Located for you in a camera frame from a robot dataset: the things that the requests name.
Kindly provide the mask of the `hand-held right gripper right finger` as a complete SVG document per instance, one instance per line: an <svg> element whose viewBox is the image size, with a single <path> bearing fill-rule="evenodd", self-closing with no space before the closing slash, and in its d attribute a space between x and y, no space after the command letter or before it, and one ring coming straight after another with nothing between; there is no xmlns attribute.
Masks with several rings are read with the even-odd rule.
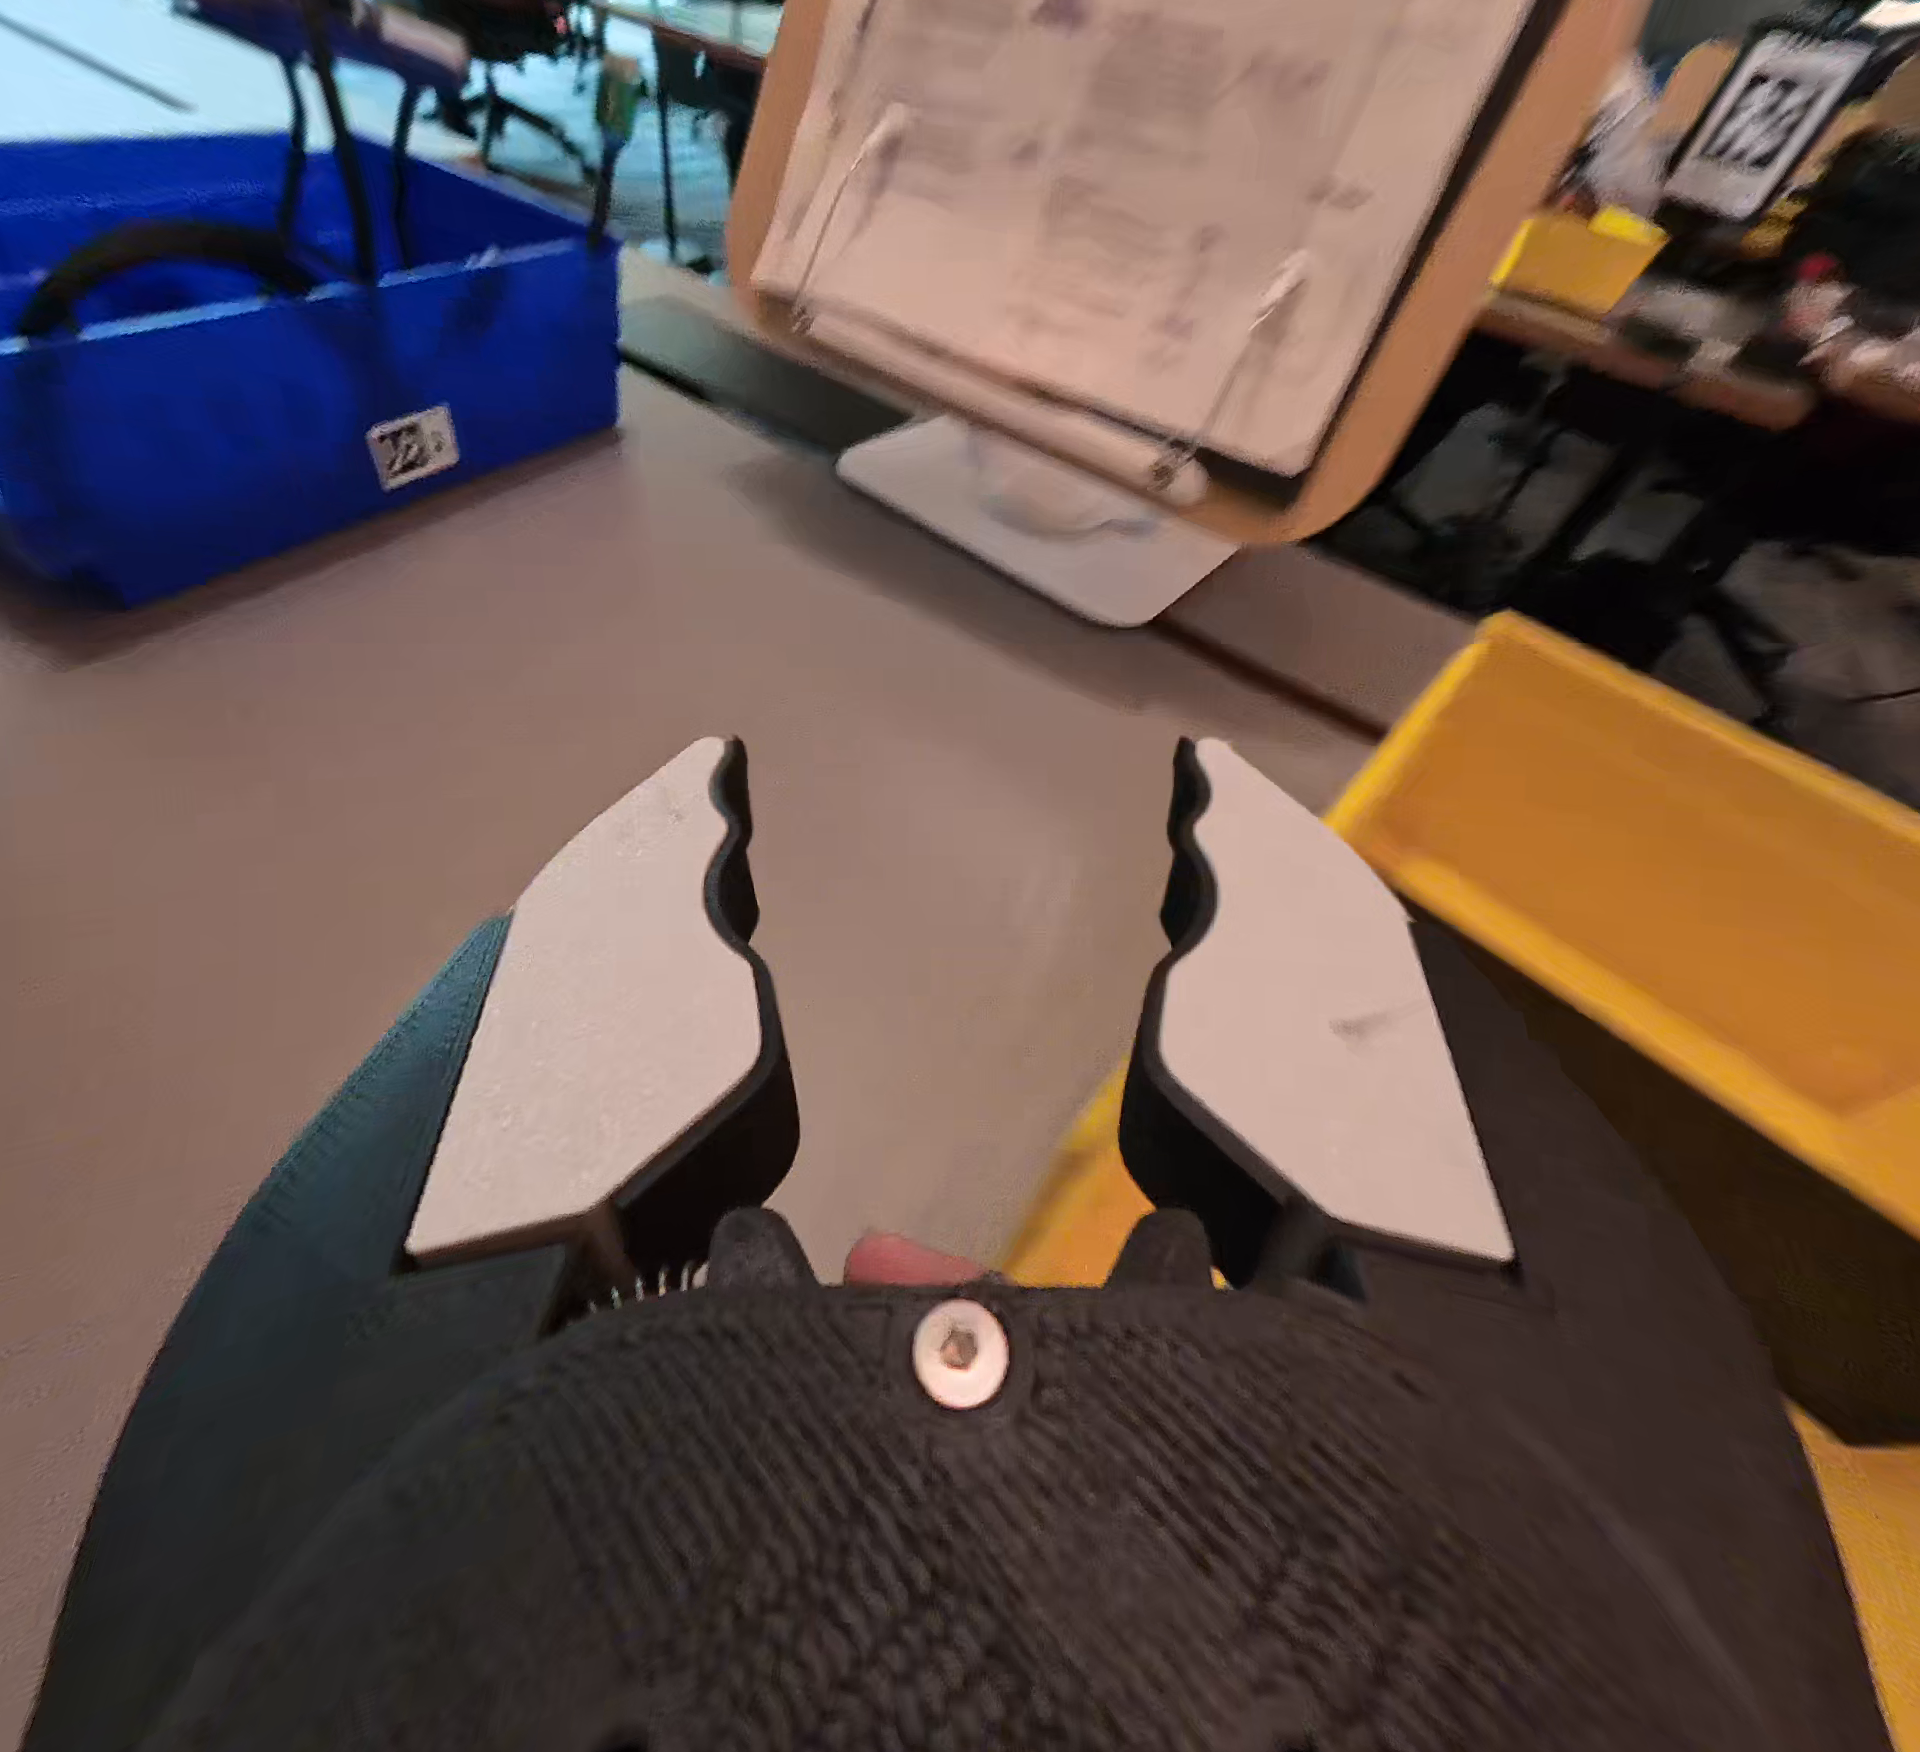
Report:
<svg viewBox="0 0 1920 1752"><path fill-rule="evenodd" d="M1389 887L1217 734L1164 805L1120 1165L1191 1211L1225 1286L1368 1286L1359 1253L1514 1270L1417 930Z"/></svg>

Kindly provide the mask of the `printed tag sign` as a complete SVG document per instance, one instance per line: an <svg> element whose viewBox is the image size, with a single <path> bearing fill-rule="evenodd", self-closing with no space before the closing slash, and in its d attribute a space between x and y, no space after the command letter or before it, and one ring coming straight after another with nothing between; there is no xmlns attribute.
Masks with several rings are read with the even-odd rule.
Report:
<svg viewBox="0 0 1920 1752"><path fill-rule="evenodd" d="M1875 64L1875 39L1764 20L1682 137L1663 212L1759 224Z"/></svg>

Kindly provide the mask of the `person's right hand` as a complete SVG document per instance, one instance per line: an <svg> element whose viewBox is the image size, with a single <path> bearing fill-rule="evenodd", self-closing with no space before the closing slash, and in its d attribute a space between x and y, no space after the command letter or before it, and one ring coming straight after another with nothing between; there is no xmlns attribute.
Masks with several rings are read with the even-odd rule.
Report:
<svg viewBox="0 0 1920 1752"><path fill-rule="evenodd" d="M948 1253L936 1244L900 1239L900 1231L861 1231L843 1247L850 1292L960 1292L977 1280L988 1280L988 1269Z"/></svg>

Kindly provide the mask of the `background wooden table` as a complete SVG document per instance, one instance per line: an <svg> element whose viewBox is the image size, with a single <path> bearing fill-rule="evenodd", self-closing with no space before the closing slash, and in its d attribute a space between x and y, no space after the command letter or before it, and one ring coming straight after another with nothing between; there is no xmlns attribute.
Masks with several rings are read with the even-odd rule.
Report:
<svg viewBox="0 0 1920 1752"><path fill-rule="evenodd" d="M1764 434L1788 434L1817 411L1857 411L1906 434L1920 421L1914 386L1893 375L1828 386L1824 375L1701 363L1697 348L1687 358L1663 358L1656 348L1627 340L1616 317L1591 317L1514 289L1487 289L1472 331Z"/></svg>

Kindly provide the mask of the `blue plastic bin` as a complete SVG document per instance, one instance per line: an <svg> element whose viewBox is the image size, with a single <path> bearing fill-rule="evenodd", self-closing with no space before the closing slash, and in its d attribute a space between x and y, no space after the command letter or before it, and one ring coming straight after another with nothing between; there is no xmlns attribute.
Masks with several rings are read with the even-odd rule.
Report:
<svg viewBox="0 0 1920 1752"><path fill-rule="evenodd" d="M615 429L615 235L354 137L7 140L7 555L151 602Z"/></svg>

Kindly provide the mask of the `wooden document stand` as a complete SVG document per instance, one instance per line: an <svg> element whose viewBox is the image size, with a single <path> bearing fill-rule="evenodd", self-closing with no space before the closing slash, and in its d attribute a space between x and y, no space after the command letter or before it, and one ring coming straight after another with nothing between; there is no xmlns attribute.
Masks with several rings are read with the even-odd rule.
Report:
<svg viewBox="0 0 1920 1752"><path fill-rule="evenodd" d="M1487 303L1507 235L1569 152L1643 0L1537 0L1427 238L1303 471L1263 471L1208 444L1067 414L997 375L972 383L936 353L817 339L795 303L754 289L825 10L827 0L785 0L762 82L724 226L743 307L817 363L850 363L909 407L909 421L835 455L843 491L1099 630L1143 630L1240 550L1306 542L1383 484Z"/></svg>

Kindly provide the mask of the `yellow plastic bin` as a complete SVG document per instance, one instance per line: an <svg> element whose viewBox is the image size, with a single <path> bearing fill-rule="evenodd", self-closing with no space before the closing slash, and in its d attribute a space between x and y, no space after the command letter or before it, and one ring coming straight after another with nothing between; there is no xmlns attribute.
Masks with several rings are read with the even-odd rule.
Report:
<svg viewBox="0 0 1920 1752"><path fill-rule="evenodd" d="M1914 818L1524 614L1328 825L1417 930L1514 1270L1225 1286L1120 1082L1013 1247L1019 1630L1143 1744L1914 1744Z"/></svg>

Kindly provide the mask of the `printed instruction sheet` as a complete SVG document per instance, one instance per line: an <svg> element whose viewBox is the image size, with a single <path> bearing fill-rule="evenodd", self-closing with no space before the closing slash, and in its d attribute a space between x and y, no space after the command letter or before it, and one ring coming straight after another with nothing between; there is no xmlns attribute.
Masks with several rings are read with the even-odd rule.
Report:
<svg viewBox="0 0 1920 1752"><path fill-rule="evenodd" d="M1303 471L1537 0L827 0L754 289Z"/></svg>

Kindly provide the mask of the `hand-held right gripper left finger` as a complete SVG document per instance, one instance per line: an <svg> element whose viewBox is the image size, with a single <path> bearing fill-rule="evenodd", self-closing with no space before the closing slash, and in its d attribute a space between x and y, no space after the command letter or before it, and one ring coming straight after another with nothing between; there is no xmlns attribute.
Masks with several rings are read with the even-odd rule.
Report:
<svg viewBox="0 0 1920 1752"><path fill-rule="evenodd" d="M785 1189L802 1094L746 843L746 746L697 734L519 888L410 1262L557 1244L586 1280L690 1280Z"/></svg>

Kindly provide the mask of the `small yellow bin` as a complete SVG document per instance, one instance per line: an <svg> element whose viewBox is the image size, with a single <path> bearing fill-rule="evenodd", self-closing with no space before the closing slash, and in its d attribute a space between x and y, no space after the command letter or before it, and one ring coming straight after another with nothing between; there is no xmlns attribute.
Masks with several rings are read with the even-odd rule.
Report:
<svg viewBox="0 0 1920 1752"><path fill-rule="evenodd" d="M1668 226L1616 208L1593 219L1537 212L1514 226L1505 261L1492 267L1492 289L1605 317L1663 248Z"/></svg>

